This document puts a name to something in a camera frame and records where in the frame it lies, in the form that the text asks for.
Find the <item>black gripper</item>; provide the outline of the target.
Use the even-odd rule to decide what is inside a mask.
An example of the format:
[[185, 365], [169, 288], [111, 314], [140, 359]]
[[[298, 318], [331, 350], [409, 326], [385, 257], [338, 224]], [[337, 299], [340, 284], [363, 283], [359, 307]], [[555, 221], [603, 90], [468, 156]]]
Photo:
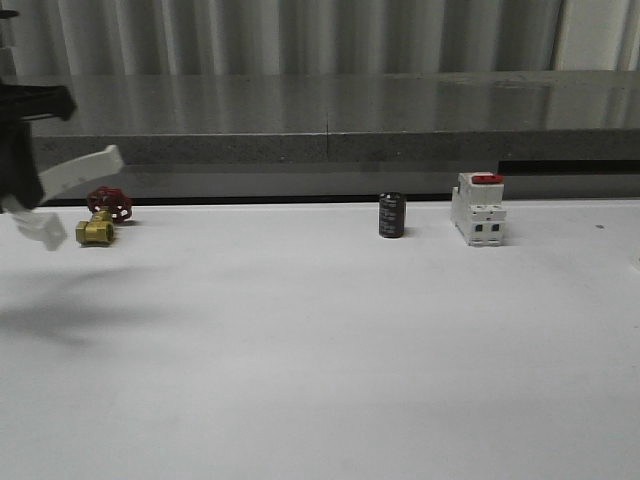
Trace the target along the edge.
[[66, 86], [34, 86], [1, 82], [1, 199], [13, 197], [36, 208], [44, 190], [35, 167], [31, 127], [25, 121], [59, 118], [68, 121], [76, 103]]

